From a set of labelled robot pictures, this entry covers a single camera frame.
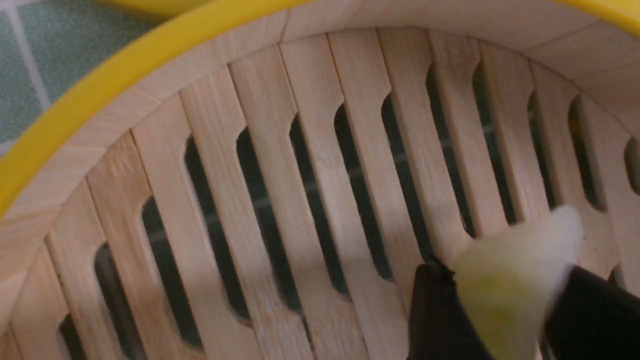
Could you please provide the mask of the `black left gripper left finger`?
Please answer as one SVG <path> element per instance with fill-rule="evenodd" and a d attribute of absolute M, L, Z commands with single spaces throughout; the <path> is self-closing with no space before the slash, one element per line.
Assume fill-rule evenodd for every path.
<path fill-rule="evenodd" d="M 416 268 L 408 320 L 409 360 L 491 360 L 462 308 L 453 276 L 436 257 Z"/>

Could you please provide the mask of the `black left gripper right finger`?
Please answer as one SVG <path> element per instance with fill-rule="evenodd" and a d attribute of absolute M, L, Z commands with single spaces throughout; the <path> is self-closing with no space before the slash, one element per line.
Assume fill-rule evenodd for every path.
<path fill-rule="evenodd" d="M 545 323 L 556 360 L 638 360 L 640 301 L 575 266 Z"/>

